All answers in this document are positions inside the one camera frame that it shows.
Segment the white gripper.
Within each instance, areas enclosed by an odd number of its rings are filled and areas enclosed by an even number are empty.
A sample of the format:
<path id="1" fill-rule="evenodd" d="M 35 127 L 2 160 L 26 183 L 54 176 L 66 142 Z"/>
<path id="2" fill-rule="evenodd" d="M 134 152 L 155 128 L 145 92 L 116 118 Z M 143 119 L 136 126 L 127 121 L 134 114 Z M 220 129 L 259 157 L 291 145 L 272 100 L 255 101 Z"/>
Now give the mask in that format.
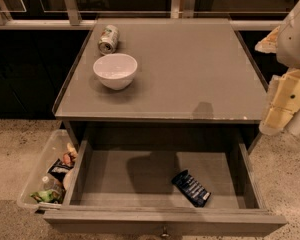
<path id="1" fill-rule="evenodd" d="M 274 75 L 266 101 L 259 124 L 261 133 L 276 135 L 286 130 L 300 134 L 300 71 L 288 71 L 281 77 Z"/>

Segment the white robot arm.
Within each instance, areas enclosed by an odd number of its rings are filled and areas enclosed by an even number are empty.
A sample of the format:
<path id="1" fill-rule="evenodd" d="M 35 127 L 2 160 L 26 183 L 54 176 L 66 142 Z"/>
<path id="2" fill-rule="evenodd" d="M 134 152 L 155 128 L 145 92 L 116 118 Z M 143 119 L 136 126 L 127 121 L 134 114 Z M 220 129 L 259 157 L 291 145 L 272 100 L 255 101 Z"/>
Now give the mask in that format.
<path id="1" fill-rule="evenodd" d="M 259 41 L 255 50 L 275 53 L 277 61 L 288 70 L 281 77 L 274 75 L 267 91 L 267 105 L 259 130 L 275 135 L 286 129 L 300 133 L 300 0 L 283 22 Z"/>

